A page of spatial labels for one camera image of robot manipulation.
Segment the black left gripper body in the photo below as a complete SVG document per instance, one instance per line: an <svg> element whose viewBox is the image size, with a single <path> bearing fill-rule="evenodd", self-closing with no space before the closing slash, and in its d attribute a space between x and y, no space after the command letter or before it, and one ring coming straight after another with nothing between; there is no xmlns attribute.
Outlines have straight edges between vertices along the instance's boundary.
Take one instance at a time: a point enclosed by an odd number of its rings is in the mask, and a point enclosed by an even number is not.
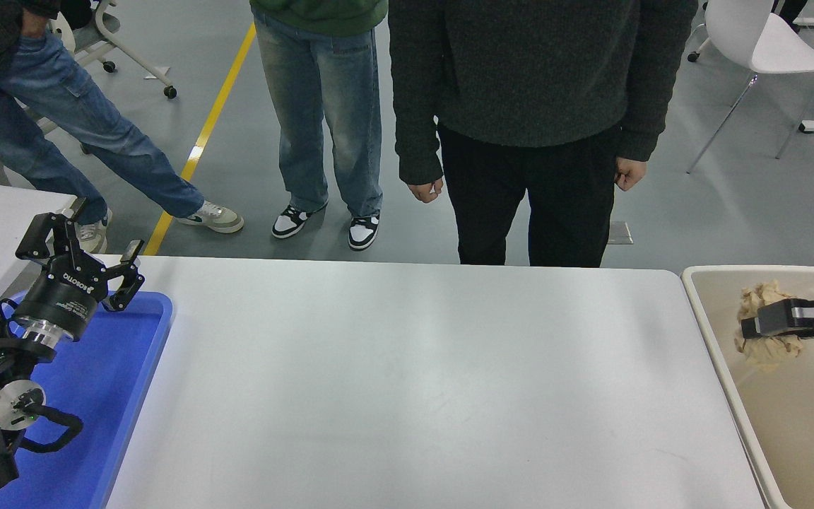
<svg viewBox="0 0 814 509"><path fill-rule="evenodd" d="M105 265L97 258L60 254L51 258L14 310L23 329L33 325L61 329L59 338L80 341L88 323L107 295Z"/></svg>

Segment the person's left hand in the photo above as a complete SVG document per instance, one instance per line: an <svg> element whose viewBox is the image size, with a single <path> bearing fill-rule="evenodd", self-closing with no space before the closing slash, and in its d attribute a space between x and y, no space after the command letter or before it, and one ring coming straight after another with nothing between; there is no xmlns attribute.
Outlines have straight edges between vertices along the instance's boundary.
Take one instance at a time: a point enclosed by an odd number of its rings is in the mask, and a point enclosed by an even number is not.
<svg viewBox="0 0 814 509"><path fill-rule="evenodd" d="M647 174L647 161L629 158L615 158L614 183L623 192L631 190Z"/></svg>

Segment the person's right hand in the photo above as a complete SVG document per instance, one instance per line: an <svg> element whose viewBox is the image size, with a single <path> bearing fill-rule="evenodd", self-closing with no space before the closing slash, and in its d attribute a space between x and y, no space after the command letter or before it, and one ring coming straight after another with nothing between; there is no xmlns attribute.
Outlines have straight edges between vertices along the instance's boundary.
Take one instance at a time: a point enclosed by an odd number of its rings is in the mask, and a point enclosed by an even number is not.
<svg viewBox="0 0 814 509"><path fill-rule="evenodd" d="M442 194L444 187L444 178L440 177L433 182L423 185L407 185L410 193L419 200L421 203L429 204Z"/></svg>

